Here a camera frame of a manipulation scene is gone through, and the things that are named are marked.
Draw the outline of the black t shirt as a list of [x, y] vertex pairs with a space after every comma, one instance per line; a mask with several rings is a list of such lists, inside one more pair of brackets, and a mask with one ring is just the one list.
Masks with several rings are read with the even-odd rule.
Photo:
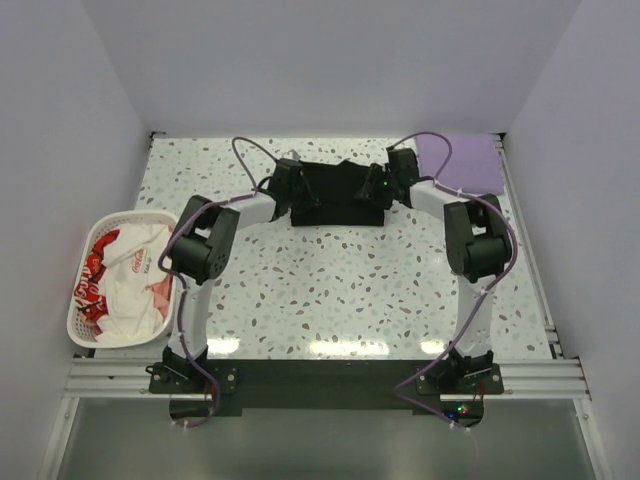
[[291, 207], [291, 225], [382, 227], [384, 209], [356, 198], [368, 171], [367, 166], [351, 161], [334, 165], [303, 162], [302, 173], [313, 200]]

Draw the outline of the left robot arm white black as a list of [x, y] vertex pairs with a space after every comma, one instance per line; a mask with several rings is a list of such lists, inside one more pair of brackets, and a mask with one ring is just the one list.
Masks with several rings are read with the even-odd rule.
[[247, 193], [222, 201], [201, 195], [188, 200], [158, 260], [158, 267], [181, 288], [162, 366], [183, 391], [201, 391], [214, 400], [220, 399], [219, 382], [206, 368], [206, 311], [215, 280], [230, 261], [236, 233], [319, 204], [309, 166], [286, 158], [276, 161], [265, 185], [255, 186]]

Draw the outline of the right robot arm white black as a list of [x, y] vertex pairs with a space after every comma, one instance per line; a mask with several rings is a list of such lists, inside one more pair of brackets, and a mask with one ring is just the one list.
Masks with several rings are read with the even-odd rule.
[[385, 165], [368, 167], [355, 198], [384, 210], [398, 202], [442, 221], [446, 259], [458, 288], [453, 339], [395, 391], [430, 378], [439, 389], [469, 392], [493, 367], [493, 298], [517, 260], [515, 231], [495, 195], [478, 196], [446, 186], [437, 174], [421, 177], [411, 149], [389, 148], [387, 154]]

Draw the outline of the folded purple t shirt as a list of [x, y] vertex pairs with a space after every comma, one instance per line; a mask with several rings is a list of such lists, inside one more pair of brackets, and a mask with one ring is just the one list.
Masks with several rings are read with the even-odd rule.
[[[447, 138], [452, 154], [438, 181], [471, 194], [502, 195], [505, 188], [496, 138], [490, 134], [455, 134]], [[447, 158], [446, 142], [435, 136], [420, 135], [416, 147], [421, 174], [434, 177]]]

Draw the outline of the pink garment in basket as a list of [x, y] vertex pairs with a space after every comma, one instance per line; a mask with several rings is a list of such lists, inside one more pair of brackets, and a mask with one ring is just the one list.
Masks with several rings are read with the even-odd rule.
[[169, 312], [169, 303], [172, 296], [172, 277], [167, 275], [161, 282], [151, 284], [148, 289], [152, 293], [154, 308], [166, 318]]

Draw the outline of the white red printed t shirt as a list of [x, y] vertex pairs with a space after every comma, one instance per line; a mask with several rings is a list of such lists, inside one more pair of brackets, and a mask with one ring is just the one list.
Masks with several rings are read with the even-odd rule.
[[121, 223], [90, 247], [73, 301], [99, 343], [130, 345], [156, 335], [169, 317], [154, 308], [148, 287], [168, 274], [158, 267], [172, 228]]

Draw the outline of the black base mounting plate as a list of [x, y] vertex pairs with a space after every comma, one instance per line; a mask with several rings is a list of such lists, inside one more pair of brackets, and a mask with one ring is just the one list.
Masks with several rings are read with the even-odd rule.
[[149, 392], [170, 399], [173, 420], [239, 417], [250, 409], [405, 410], [443, 414], [474, 426], [484, 400], [505, 391], [500, 368], [475, 375], [434, 369], [426, 360], [209, 359], [202, 375], [191, 366], [146, 367]]

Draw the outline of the aluminium frame rail right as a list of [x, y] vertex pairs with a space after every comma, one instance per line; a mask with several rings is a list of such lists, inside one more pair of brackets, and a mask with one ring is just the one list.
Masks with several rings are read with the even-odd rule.
[[565, 356], [562, 349], [561, 341], [558, 335], [557, 327], [554, 323], [551, 311], [549, 309], [546, 293], [539, 273], [536, 258], [531, 246], [526, 223], [524, 221], [524, 216], [522, 214], [520, 203], [515, 190], [515, 184], [513, 182], [510, 167], [508, 164], [505, 148], [506, 133], [494, 133], [493, 137], [496, 150], [501, 158], [501, 169], [505, 182], [505, 191], [507, 192], [507, 195], [511, 202], [515, 224], [517, 225], [520, 242], [522, 245], [522, 249], [524, 250], [524, 257], [532, 280], [537, 306], [542, 314], [542, 320], [547, 337], [549, 351], [553, 360], [564, 360]]

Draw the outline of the aluminium frame rail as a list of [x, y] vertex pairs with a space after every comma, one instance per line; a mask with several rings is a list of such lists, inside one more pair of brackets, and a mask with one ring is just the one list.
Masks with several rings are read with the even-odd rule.
[[[332, 389], [392, 394], [395, 386], [418, 370], [416, 361], [393, 360], [238, 360], [214, 359], [214, 377], [222, 393], [262, 387], [276, 395], [326, 393]], [[167, 373], [156, 373], [150, 359], [72, 361], [63, 394], [75, 398], [200, 399], [203, 392], [181, 387]], [[484, 379], [471, 380], [441, 397], [499, 400], [586, 400], [591, 397], [578, 360], [503, 360]]]
[[515, 190], [515, 184], [513, 182], [510, 167], [508, 164], [505, 148], [506, 133], [494, 133], [493, 137], [496, 150], [501, 158], [501, 169], [505, 182], [505, 191], [507, 192], [507, 195], [511, 202], [515, 224], [517, 225], [520, 242], [522, 245], [522, 249], [524, 250], [524, 257], [532, 280], [537, 306], [542, 314], [542, 320], [547, 337], [549, 351], [553, 360], [564, 360], [565, 356], [562, 349], [561, 341], [558, 335], [557, 327], [554, 323], [551, 311], [549, 309], [546, 293], [539, 273], [536, 258], [531, 246], [526, 223], [524, 221], [524, 216], [522, 214], [520, 203]]

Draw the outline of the aluminium frame rail front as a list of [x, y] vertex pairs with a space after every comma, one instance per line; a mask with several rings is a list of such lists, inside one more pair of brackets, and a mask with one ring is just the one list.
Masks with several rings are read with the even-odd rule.
[[[326, 393], [332, 389], [392, 394], [395, 386], [418, 370], [416, 361], [393, 360], [238, 360], [214, 359], [214, 377], [222, 393], [262, 387], [276, 395]], [[75, 398], [200, 399], [203, 392], [181, 387], [167, 373], [156, 373], [150, 359], [72, 361], [63, 394]], [[471, 380], [441, 397], [499, 400], [586, 400], [591, 397], [578, 360], [503, 360], [484, 379]]]

